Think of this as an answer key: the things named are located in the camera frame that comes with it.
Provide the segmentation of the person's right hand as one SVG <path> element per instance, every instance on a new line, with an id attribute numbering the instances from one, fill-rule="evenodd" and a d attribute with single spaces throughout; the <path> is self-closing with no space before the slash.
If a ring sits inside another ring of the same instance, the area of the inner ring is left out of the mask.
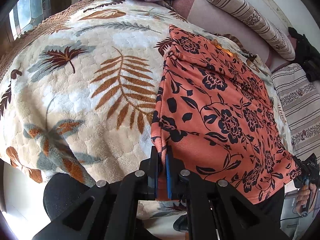
<path id="1" fill-rule="evenodd" d="M 296 202 L 296 211 L 301 216 L 303 206 L 307 204 L 310 200 L 309 212 L 313 211 L 317 198 L 317 186 L 313 183 L 310 183 L 309 186 L 304 185 L 298 191 L 298 197 Z"/>

